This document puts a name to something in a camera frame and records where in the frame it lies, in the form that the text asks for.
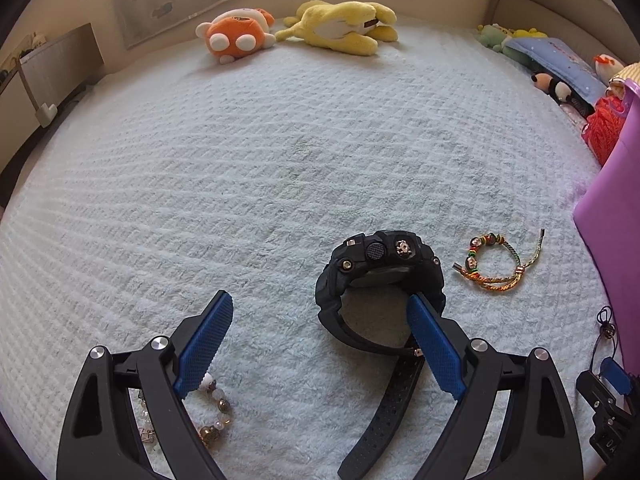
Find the orange white plush toy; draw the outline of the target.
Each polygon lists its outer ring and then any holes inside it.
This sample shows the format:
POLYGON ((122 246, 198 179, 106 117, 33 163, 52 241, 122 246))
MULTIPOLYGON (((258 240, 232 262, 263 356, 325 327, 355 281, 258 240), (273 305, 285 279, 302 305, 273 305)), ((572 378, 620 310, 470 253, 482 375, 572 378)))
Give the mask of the orange white plush toy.
POLYGON ((264 9, 239 8, 198 24, 195 35, 220 65, 269 49, 276 43, 271 33, 274 17, 264 9))

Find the panda plush toy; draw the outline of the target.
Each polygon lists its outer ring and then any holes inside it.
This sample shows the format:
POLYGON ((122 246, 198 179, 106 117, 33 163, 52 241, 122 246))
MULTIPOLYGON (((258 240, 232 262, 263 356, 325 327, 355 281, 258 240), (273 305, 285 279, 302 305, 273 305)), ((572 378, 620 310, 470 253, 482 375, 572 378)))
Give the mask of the panda plush toy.
POLYGON ((534 86, 543 91, 556 103, 570 102, 573 95, 572 89, 561 79, 548 73, 536 73, 532 75, 534 86))

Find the black wrist watch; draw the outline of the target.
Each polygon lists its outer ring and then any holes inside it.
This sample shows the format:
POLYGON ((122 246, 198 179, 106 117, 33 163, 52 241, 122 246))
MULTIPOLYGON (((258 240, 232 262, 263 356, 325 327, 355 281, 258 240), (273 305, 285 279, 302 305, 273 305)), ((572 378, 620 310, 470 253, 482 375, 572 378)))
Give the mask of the black wrist watch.
POLYGON ((362 479, 392 442, 421 375, 424 357, 413 336, 402 340, 400 306, 422 294, 437 311, 446 304, 439 258, 409 231, 349 237, 331 254, 314 298, 323 327, 342 344, 396 359, 390 382, 367 429, 338 468, 342 479, 362 479))

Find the red patterned quilt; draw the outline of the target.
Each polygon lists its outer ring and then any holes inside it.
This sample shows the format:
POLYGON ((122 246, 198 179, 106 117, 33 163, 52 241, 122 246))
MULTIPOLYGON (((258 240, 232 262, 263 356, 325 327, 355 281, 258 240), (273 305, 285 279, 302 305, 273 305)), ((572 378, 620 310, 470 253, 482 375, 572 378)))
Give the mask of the red patterned quilt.
POLYGON ((626 120, 623 110, 623 102, 617 96, 604 96, 598 99, 594 112, 587 117, 582 129, 582 140, 601 166, 610 157, 620 137, 626 120))

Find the white quilted bed cover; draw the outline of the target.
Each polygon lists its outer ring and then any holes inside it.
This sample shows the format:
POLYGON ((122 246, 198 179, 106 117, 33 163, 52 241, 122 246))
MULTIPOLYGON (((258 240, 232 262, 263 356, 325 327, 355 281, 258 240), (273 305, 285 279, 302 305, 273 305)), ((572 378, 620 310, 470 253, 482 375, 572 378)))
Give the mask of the white quilted bed cover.
POLYGON ((582 438, 576 378, 606 303, 573 210, 599 166, 529 74, 465 29, 405 18, 373 58, 288 42, 227 66, 198 41, 104 77, 1 221, 1 411, 55 474, 89 350, 142 347, 230 292, 210 368, 234 419, 231 479, 332 479, 394 360, 320 325, 345 238, 418 234, 446 315, 496 349, 547 348, 582 438))

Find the purple plastic bin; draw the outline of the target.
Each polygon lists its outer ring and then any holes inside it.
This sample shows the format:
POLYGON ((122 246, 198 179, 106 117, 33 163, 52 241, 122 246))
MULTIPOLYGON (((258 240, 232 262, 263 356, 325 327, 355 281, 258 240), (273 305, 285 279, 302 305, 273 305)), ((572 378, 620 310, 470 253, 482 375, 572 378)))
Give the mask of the purple plastic bin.
POLYGON ((626 120, 574 221, 613 308, 625 370, 639 373, 639 85, 625 81, 626 120))

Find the grey bedside cabinet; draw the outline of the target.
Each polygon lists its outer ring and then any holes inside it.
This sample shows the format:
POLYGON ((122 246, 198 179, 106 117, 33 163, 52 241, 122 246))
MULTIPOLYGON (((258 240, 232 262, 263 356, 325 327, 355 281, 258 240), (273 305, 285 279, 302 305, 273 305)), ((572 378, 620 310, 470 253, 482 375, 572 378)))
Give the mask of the grey bedside cabinet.
POLYGON ((37 129, 50 125, 66 98, 102 66, 89 23, 19 58, 1 85, 1 166, 37 129))

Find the green yellow plush toy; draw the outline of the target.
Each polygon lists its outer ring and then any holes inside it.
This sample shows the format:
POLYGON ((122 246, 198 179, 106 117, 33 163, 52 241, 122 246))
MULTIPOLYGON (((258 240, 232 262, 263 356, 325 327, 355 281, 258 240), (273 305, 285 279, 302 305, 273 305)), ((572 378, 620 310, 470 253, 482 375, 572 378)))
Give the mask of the green yellow plush toy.
POLYGON ((497 23, 477 26, 476 39, 485 48, 489 48, 495 52, 502 52, 502 48, 506 45, 506 42, 516 38, 547 38, 547 35, 536 28, 508 29, 497 23))

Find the grey padded headboard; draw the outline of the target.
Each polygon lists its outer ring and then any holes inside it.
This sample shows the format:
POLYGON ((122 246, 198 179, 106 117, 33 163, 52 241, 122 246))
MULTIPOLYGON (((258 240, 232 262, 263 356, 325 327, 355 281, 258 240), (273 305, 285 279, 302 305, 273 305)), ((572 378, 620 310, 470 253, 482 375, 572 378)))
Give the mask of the grey padded headboard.
POLYGON ((617 10, 603 0, 489 0, 482 22, 536 28, 564 41, 587 62, 601 53, 624 63, 639 59, 639 41, 617 10))

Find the blue small pillow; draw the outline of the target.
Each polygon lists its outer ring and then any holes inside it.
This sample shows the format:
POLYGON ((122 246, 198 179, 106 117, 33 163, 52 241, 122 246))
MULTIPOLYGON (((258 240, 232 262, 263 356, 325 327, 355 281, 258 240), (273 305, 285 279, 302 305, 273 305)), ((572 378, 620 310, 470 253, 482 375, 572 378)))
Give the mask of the blue small pillow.
POLYGON ((606 85, 594 69, 558 38, 512 38, 506 46, 526 55, 546 73, 557 76, 591 105, 605 94, 606 85))

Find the yellow striped blanket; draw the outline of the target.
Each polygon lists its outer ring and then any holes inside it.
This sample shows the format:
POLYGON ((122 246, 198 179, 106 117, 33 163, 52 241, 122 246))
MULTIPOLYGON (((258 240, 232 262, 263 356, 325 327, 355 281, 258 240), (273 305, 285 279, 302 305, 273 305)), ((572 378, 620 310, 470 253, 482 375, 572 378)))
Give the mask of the yellow striped blanket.
POLYGON ((606 94, 608 96, 616 96, 616 98, 623 99, 625 95, 625 81, 631 79, 636 84, 640 84, 640 63, 629 64, 622 70, 616 73, 608 81, 608 88, 606 94))

